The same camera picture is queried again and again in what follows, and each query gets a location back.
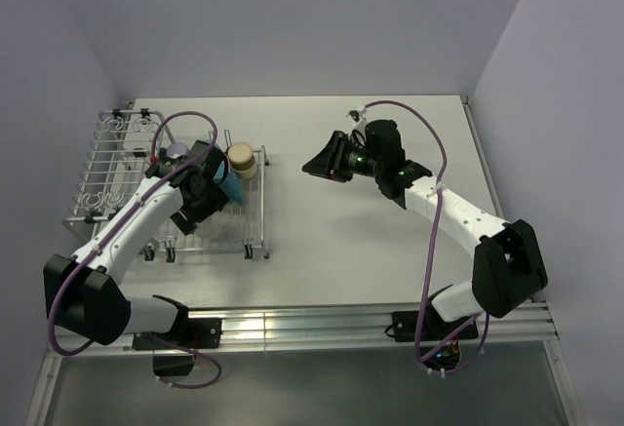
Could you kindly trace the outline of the white mug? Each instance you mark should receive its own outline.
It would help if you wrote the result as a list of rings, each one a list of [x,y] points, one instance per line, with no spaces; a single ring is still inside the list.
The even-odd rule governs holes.
[[[210,242],[229,241],[233,234],[233,216],[226,212],[217,212],[199,223],[194,234]]]

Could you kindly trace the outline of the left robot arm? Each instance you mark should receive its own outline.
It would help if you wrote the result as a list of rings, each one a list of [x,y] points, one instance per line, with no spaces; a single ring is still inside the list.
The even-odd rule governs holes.
[[[158,229],[171,221],[184,235],[221,211],[229,198],[221,184],[225,154],[198,140],[188,154],[152,162],[133,197],[72,256],[53,255],[43,269],[48,333],[68,329],[100,345],[123,334],[155,333],[168,347],[190,334],[189,309],[165,296],[134,298],[120,285],[138,254]]]

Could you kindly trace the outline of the aluminium rail frame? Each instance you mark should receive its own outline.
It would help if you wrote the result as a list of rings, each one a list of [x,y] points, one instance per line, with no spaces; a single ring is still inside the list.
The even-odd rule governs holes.
[[[383,211],[378,229],[343,248],[355,207],[337,201],[330,219],[303,180],[311,140],[287,139],[298,119],[318,130],[342,123],[363,97],[139,98],[136,108],[171,114],[195,108],[267,146],[265,216],[271,253],[248,263],[180,249],[177,264],[142,265],[133,289],[148,285],[218,318],[214,355],[224,374],[213,387],[158,385],[151,353],[123,337],[74,358],[44,359],[31,425],[583,425],[586,417],[546,302],[503,319],[481,319],[483,353],[438,379],[421,372],[406,343],[384,334],[391,315],[412,310],[428,239],[426,221],[406,218],[362,182],[364,208]]]

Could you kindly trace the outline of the steel cup brown base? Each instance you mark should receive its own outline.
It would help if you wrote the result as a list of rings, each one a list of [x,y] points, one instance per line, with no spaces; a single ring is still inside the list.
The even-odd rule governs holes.
[[[258,171],[253,148],[245,142],[232,144],[227,150],[231,169],[242,180],[251,180]]]

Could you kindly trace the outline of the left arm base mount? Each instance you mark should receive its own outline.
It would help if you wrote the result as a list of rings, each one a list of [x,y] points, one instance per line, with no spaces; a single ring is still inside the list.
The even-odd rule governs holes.
[[[165,296],[153,295],[152,300],[156,302],[157,318],[149,313],[148,321],[157,325],[156,330],[135,332],[132,350],[152,353],[156,381],[179,390],[199,390],[218,383],[223,374],[222,365],[202,349],[219,346],[222,320],[192,318],[186,305]],[[211,365],[214,376],[199,384],[182,382],[201,363]]]

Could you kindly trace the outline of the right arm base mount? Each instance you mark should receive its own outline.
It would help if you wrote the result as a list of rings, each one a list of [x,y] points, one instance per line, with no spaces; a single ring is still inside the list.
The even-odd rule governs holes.
[[[391,324],[384,330],[384,334],[396,343],[414,342],[417,317],[417,310],[393,312]],[[448,323],[441,319],[433,309],[427,309],[421,331],[421,340],[438,343],[469,320],[469,317],[463,317]],[[450,370],[456,369],[461,361],[460,341],[477,339],[478,335],[477,323],[473,321],[470,326],[457,333],[454,338],[424,362],[427,373],[436,373],[445,377]]]

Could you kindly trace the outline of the lilac cup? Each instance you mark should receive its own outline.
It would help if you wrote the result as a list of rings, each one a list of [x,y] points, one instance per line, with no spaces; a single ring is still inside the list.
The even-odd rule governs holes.
[[[173,142],[167,147],[167,155],[172,158],[186,156],[189,152],[189,147],[183,142]]]

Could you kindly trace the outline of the blue mug with handle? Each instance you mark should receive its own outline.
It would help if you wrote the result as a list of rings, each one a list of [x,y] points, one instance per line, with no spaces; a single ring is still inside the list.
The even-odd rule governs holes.
[[[228,199],[237,204],[244,204],[244,195],[240,178],[234,173],[227,160],[223,160],[214,174],[214,183],[219,186]]]

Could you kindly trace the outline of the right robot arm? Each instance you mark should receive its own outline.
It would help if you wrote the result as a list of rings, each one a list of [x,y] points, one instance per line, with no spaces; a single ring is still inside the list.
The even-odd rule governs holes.
[[[373,121],[352,134],[333,132],[302,169],[341,183],[355,175],[371,177],[384,197],[427,218],[467,251],[473,261],[471,279],[437,291],[422,314],[423,329],[432,337],[446,336],[465,317],[487,313],[502,318],[548,284],[532,226],[486,213],[445,188],[430,170],[407,157],[391,120]]]

